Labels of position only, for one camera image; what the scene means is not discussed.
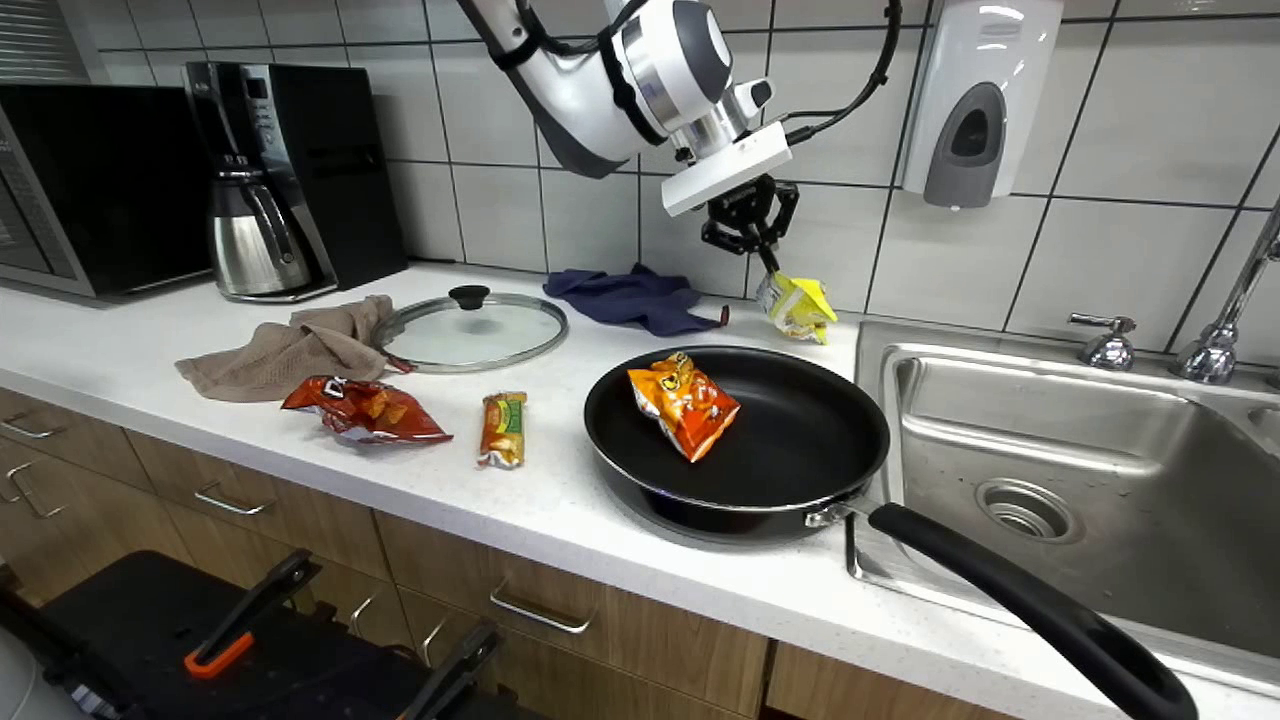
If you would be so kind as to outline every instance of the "coffee maker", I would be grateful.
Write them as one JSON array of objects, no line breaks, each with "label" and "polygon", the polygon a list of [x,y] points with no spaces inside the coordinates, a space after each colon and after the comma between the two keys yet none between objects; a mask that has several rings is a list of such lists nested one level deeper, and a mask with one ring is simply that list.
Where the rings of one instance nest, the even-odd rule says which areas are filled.
[{"label": "coffee maker", "polygon": [[229,301],[291,304],[408,263],[363,67],[188,63],[188,98]]}]

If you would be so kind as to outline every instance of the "cabinet drawer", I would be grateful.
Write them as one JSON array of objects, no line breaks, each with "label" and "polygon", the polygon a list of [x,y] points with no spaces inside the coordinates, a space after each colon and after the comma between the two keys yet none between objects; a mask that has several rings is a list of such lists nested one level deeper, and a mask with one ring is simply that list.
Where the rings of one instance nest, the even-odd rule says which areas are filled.
[{"label": "cabinet drawer", "polygon": [[767,672],[767,710],[802,720],[845,718],[919,718],[919,720],[996,720],[996,711],[877,675],[853,666],[834,666],[815,654],[779,643]]},{"label": "cabinet drawer", "polygon": [[149,478],[113,425],[0,387],[0,435],[149,494]]},{"label": "cabinet drawer", "polygon": [[761,703],[762,635],[404,522],[379,522],[379,534],[404,596],[474,613],[503,635],[524,635],[621,675],[700,698],[721,711],[749,718]]},{"label": "cabinet drawer", "polygon": [[[296,546],[278,546],[272,537],[256,537],[210,517],[167,509],[174,534],[195,567],[221,575],[229,586],[250,589],[268,567],[276,567]],[[346,625],[350,635],[372,643],[408,643],[404,613],[397,589],[382,575],[363,575],[343,567],[320,554],[312,554],[320,575],[296,601],[320,601],[335,607],[335,620]]]},{"label": "cabinet drawer", "polygon": [[[404,613],[415,635],[432,635],[429,666],[439,667],[446,654],[478,625],[471,613],[442,607],[439,601],[404,596]],[[556,720],[754,720],[753,711],[727,711],[696,693],[659,689],[621,675],[602,666],[556,654],[520,633],[498,629],[478,689],[503,693],[520,710]]]},{"label": "cabinet drawer", "polygon": [[387,580],[372,512],[152,435],[133,435],[160,501]]},{"label": "cabinet drawer", "polygon": [[0,560],[19,596],[42,603],[140,547],[185,560],[152,495],[0,439]]}]

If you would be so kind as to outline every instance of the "frying pan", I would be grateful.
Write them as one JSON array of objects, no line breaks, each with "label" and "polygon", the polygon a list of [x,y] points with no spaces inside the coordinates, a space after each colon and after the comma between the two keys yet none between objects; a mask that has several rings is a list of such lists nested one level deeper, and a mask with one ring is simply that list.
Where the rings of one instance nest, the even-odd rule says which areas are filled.
[{"label": "frying pan", "polygon": [[[721,537],[815,534],[853,517],[848,501],[880,472],[889,452],[877,402],[845,375],[779,352],[733,343],[680,352],[739,402],[739,418],[700,463],[688,463],[635,409],[628,381],[628,368],[649,368],[668,352],[602,374],[584,402],[584,425],[594,456],[613,469],[602,481],[622,501],[645,501],[664,522]],[[1117,710],[1195,718],[1188,689],[1145,643],[1023,567],[899,504],[877,509],[870,530],[998,601]]]}]

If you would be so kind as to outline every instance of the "stainless steel sink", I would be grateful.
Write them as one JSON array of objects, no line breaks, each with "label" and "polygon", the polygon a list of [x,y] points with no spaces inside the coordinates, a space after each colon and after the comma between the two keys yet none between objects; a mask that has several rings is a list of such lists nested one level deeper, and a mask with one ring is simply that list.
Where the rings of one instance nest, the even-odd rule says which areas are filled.
[{"label": "stainless steel sink", "polygon": [[[885,330],[861,368],[890,425],[870,501],[945,522],[1154,647],[1280,680],[1280,395]],[[894,546],[862,554],[885,586],[979,601]]]}]

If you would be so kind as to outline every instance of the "white countertop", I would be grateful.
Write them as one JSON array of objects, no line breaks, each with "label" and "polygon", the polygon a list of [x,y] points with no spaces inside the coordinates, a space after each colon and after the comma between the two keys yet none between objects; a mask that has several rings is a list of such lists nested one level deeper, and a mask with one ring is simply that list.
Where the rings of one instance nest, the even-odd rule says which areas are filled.
[{"label": "white countertop", "polygon": [[[408,268],[296,309],[361,298],[392,298],[404,309],[468,279],[540,298],[527,275]],[[853,580],[838,530],[739,554],[693,547],[653,534],[600,483],[581,403],[621,362],[664,343],[772,343],[853,375],[853,326],[815,347],[779,340],[754,314],[734,314],[722,332],[657,340],[568,309],[568,340],[540,362],[478,375],[392,381],[453,434],[453,443],[350,452],[306,414],[215,403],[172,368],[185,357],[241,347],[256,326],[288,319],[296,309],[229,304],[210,286],[113,309],[0,289],[0,387],[1011,718],[1117,718],[1039,635]],[[478,395],[512,387],[527,393],[527,463],[474,469]],[[1280,680],[1275,689],[1184,680],[1199,718],[1280,718]]]}]

